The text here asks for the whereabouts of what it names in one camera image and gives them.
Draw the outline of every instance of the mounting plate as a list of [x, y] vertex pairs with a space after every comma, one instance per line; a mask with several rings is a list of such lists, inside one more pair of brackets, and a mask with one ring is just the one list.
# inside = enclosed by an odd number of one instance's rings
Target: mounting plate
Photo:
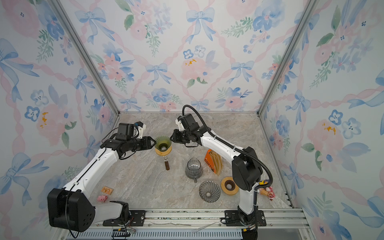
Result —
[[[240, 223], [240, 218], [238, 215], [237, 210], [226, 210], [224, 211], [225, 214], [225, 219], [226, 222], [234, 222], [234, 223], [229, 223], [226, 224], [228, 227], [243, 227], [244, 225]], [[264, 217], [264, 212], [262, 210], [257, 211], [257, 226], [258, 227], [265, 227], [266, 226], [266, 221]]]
[[[144, 225], [145, 220], [145, 210], [129, 210], [131, 213], [131, 217], [133, 217], [131, 221], [131, 227], [142, 227]], [[114, 222], [113, 219], [108, 219], [103, 222], [104, 227], [119, 227], [120, 225]]]

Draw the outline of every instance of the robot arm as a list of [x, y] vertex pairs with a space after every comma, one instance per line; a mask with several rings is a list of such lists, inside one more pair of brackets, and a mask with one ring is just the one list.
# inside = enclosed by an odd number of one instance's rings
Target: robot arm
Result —
[[48, 194], [51, 226], [83, 232], [92, 223], [103, 220], [116, 219], [122, 225], [130, 220], [127, 203], [111, 201], [92, 206], [88, 199], [106, 171], [118, 159], [127, 158], [122, 158], [127, 151], [147, 150], [156, 144], [153, 138], [142, 136], [145, 128], [142, 122], [120, 123], [118, 132], [100, 146], [95, 157], [72, 181]]
[[[199, 126], [190, 113], [184, 114], [186, 107], [198, 115], [203, 126]], [[218, 136], [207, 127], [199, 113], [189, 105], [183, 107], [183, 116], [179, 116], [175, 122], [179, 129], [174, 130], [171, 141], [185, 144], [186, 147], [190, 147], [186, 144], [191, 141], [197, 142], [198, 145], [214, 150], [232, 165], [233, 180], [240, 188], [239, 218], [246, 225], [254, 223], [257, 213], [256, 191], [260, 188], [259, 181], [263, 173], [262, 168], [265, 169], [270, 178], [268, 184], [262, 185], [262, 187], [270, 186], [273, 181], [270, 171], [260, 162], [255, 151], [251, 147], [244, 149], [236, 146]]]

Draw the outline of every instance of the floral wallpaper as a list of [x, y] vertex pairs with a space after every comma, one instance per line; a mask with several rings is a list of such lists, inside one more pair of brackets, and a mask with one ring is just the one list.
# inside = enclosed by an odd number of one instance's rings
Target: floral wallpaper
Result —
[[384, 239], [383, 9], [320, 0], [261, 116], [317, 240]]
[[45, 0], [1, 0], [0, 15], [0, 239], [51, 239], [48, 193], [93, 158], [116, 116]]
[[121, 111], [257, 111], [307, 0], [61, 3]]

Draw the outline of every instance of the gray marble surface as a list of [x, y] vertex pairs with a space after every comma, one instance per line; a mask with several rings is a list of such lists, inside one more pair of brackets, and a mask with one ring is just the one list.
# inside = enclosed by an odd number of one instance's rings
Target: gray marble surface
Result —
[[[177, 113], [122, 113], [120, 122], [135, 123], [141, 121], [147, 128], [144, 136], [154, 139], [161, 135], [171, 136], [177, 128]], [[272, 162], [262, 130], [253, 113], [206, 113], [201, 114], [206, 124], [219, 136], [233, 144], [255, 149], [258, 158], [273, 174], [273, 189], [276, 198], [270, 201], [259, 195], [260, 208], [287, 208], [284, 190]], [[98, 182], [91, 194], [90, 201], [96, 204], [96, 198], [103, 195], [103, 186], [114, 189], [108, 200], [129, 203], [130, 208], [237, 208], [240, 194], [227, 195], [221, 190], [220, 198], [207, 203], [200, 198], [199, 186], [205, 180], [213, 180], [219, 186], [226, 176], [232, 176], [231, 164], [223, 159], [223, 170], [215, 175], [204, 162], [206, 147], [186, 148], [183, 144], [172, 143], [172, 152], [168, 155], [170, 170], [165, 170], [163, 157], [155, 153], [155, 148], [136, 152], [126, 160], [118, 160]], [[196, 157], [203, 166], [203, 175], [194, 183], [185, 175], [189, 159]]]

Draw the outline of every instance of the wire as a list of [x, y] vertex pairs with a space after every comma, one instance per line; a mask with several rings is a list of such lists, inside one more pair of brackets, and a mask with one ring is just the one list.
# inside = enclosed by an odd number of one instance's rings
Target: wire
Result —
[[136, 128], [136, 136], [133, 136], [131, 138], [136, 139], [139, 136], [139, 128], [136, 126], [136, 124], [134, 124], [133, 126], [135, 126]]
[[116, 128], [114, 128], [114, 129], [112, 129], [102, 140], [101, 140], [101, 142], [103, 142], [103, 140], [113, 131], [113, 130], [116, 130], [116, 129], [118, 129], [118, 127], [116, 127]]
[[133, 227], [131, 227], [131, 222], [132, 222], [132, 220], [133, 220], [133, 217], [132, 217], [132, 219], [129, 221], [129, 225], [128, 225], [128, 227], [129, 227], [130, 229], [134, 230], [133, 233], [136, 233], [136, 229], [134, 229]]
[[[201, 115], [199, 114], [199, 112], [198, 112], [194, 107], [192, 107], [192, 106], [190, 106], [190, 105], [184, 105], [184, 106], [183, 106], [183, 110], [182, 110], [182, 114], [183, 114], [183, 115], [184, 115], [184, 110], [185, 110], [185, 108], [190, 108], [190, 109], [192, 109], [192, 110], [195, 112], [195, 114], [199, 117], [201, 123], [204, 125], [205, 129], [207, 130], [207, 132], [208, 132], [212, 137], [215, 137], [215, 135], [209, 130], [208, 126], [207, 126], [206, 123], [204, 122], [204, 119], [201, 117]], [[257, 163], [259, 163], [259, 164], [261, 165], [262, 168], [264, 168], [265, 172], [267, 173], [267, 175], [268, 175], [268, 177], [269, 177], [269, 182], [268, 182], [267, 184], [265, 184], [265, 185], [259, 185], [259, 186], [255, 187], [255, 190], [257, 190], [257, 189], [259, 189], [259, 188], [269, 187], [270, 185], [272, 185], [272, 182], [273, 182], [273, 176], [272, 176], [272, 173], [269, 171], [269, 169], [267, 168], [267, 166], [266, 166], [262, 161], [260, 161], [257, 157], [255, 157], [255, 156], [253, 156], [253, 155], [251, 155], [251, 154], [249, 154], [249, 153], [247, 153], [247, 152], [245, 152], [245, 151], [243, 151], [243, 150], [241, 150], [241, 149], [238, 149], [237, 147], [233, 146], [232, 144], [228, 143], [227, 141], [225, 141], [225, 140], [223, 140], [223, 139], [221, 139], [221, 138], [219, 138], [219, 137], [216, 137], [216, 139], [217, 139], [219, 142], [221, 142], [221, 143], [227, 145], [228, 147], [234, 149], [235, 151], [237, 151], [237, 152], [239, 152], [239, 153], [241, 153], [241, 154], [244, 154], [245, 156], [247, 156], [247, 157], [249, 157], [249, 158], [255, 160]]]
[[72, 231], [71, 231], [71, 229], [70, 229], [70, 224], [68, 223], [68, 216], [67, 216], [68, 197], [69, 197], [69, 195], [70, 195], [71, 190], [72, 190], [72, 188], [71, 188], [70, 191], [68, 192], [68, 194], [67, 194], [67, 198], [66, 198], [66, 200], [65, 200], [65, 220], [66, 220], [66, 222], [67, 222], [67, 227], [68, 227], [68, 230], [70, 231], [72, 237], [73, 237], [73, 238], [77, 238], [77, 237], [79, 236], [79, 232], [77, 232], [76, 237], [73, 235], [73, 233], [72, 233]]
[[135, 154], [136, 153], [136, 151], [134, 151], [131, 155], [129, 155], [128, 157], [125, 157], [125, 158], [119, 158], [120, 160], [125, 160], [125, 159], [127, 159], [127, 158], [129, 158], [130, 156], [132, 156], [133, 154]]

